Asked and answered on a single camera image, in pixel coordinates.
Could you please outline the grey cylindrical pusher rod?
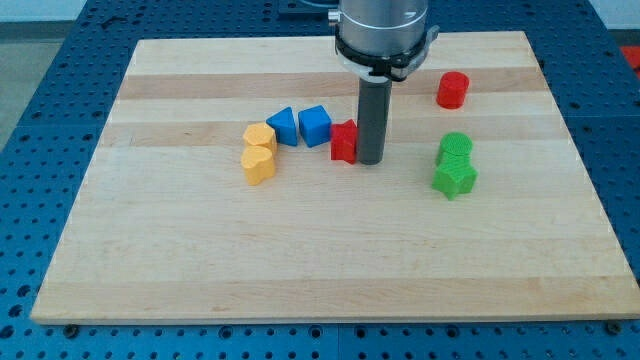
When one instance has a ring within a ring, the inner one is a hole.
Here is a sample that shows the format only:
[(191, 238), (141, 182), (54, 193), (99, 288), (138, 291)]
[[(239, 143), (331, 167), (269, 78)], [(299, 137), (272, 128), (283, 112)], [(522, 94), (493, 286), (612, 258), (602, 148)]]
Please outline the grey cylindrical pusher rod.
[(359, 80), (357, 159), (362, 164), (375, 165), (383, 158), (391, 88), (390, 80)]

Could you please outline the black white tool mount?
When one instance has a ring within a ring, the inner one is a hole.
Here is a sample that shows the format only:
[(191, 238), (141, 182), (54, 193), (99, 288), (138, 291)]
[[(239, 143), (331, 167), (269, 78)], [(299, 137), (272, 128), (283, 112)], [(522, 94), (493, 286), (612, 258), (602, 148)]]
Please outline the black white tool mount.
[(349, 47), (339, 33), (335, 34), (334, 47), (342, 66), (362, 80), (371, 83), (403, 82), (425, 62), (429, 47), (437, 39), (439, 31), (439, 26), (432, 26), (413, 48), (391, 56), (358, 52)]

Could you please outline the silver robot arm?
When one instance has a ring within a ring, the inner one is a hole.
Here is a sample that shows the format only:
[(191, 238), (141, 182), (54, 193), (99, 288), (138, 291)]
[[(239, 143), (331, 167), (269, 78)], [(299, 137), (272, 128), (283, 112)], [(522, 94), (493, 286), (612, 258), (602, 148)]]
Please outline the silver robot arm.
[(392, 85), (426, 60), (440, 28), (427, 25), (427, 0), (340, 0), (328, 11), (339, 62), (359, 78), (357, 161), (382, 161)]

